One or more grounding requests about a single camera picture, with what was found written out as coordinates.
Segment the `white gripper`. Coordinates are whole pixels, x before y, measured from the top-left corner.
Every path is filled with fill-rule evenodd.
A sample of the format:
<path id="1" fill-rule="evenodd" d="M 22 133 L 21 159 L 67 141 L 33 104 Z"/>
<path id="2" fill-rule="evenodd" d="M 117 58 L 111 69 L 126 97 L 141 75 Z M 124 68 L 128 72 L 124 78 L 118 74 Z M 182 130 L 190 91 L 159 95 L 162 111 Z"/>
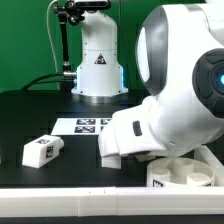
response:
<path id="1" fill-rule="evenodd" d="M 98 137 L 102 157 L 127 156 L 142 152 L 165 152 L 148 125 L 148 108 L 143 105 L 120 110 L 103 128 Z"/>

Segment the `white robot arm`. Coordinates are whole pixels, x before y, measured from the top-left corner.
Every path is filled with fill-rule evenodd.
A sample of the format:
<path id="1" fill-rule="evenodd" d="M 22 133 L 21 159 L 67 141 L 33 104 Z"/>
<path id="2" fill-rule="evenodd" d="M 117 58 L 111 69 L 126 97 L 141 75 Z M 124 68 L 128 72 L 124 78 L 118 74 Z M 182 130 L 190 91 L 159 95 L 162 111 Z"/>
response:
<path id="1" fill-rule="evenodd" d="M 224 135 L 224 0 L 156 7 L 136 62 L 150 95 L 112 115 L 98 137 L 101 156 L 178 157 Z"/>

